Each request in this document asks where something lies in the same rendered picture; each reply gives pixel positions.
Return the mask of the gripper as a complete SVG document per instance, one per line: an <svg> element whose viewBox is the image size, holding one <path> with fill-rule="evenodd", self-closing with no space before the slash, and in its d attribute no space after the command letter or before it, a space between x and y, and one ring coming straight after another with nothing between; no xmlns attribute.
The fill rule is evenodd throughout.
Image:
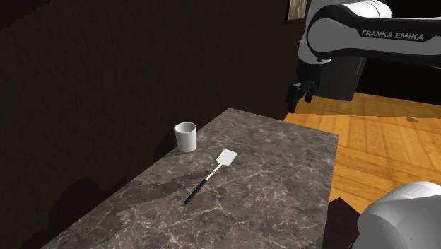
<svg viewBox="0 0 441 249"><path fill-rule="evenodd" d="M319 86L319 82L324 73L326 64L309 64L299 61L296 69L297 81L289 86L286 93L285 102L288 104L288 112L294 113L299 100L305 95L304 101L311 103L314 92Z"/></svg>

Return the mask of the dark grey cabinet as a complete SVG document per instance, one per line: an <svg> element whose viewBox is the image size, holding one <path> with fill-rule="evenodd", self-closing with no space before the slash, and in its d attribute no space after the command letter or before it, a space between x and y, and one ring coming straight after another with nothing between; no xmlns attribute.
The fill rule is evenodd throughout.
<svg viewBox="0 0 441 249"><path fill-rule="evenodd" d="M339 57L324 68L316 96L334 100L352 101L362 75L366 58Z"/></svg>

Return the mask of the white cup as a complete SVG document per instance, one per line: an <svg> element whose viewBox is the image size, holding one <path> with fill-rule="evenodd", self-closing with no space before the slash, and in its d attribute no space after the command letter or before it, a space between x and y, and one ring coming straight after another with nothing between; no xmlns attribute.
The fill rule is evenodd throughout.
<svg viewBox="0 0 441 249"><path fill-rule="evenodd" d="M181 122L174 126L177 148L184 153L192 152L197 147L197 126L193 122Z"/></svg>

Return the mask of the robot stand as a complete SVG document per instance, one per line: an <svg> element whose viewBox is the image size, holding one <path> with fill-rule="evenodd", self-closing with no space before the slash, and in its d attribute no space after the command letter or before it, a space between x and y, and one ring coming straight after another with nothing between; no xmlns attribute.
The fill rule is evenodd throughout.
<svg viewBox="0 0 441 249"><path fill-rule="evenodd" d="M360 213L340 197L328 206L322 249L352 249L359 235Z"/></svg>

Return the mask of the framed wall picture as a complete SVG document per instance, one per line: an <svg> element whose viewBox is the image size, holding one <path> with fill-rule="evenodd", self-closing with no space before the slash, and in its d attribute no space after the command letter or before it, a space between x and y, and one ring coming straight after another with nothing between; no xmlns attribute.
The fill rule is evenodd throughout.
<svg viewBox="0 0 441 249"><path fill-rule="evenodd" d="M301 20L305 17L308 0L289 0L287 21Z"/></svg>

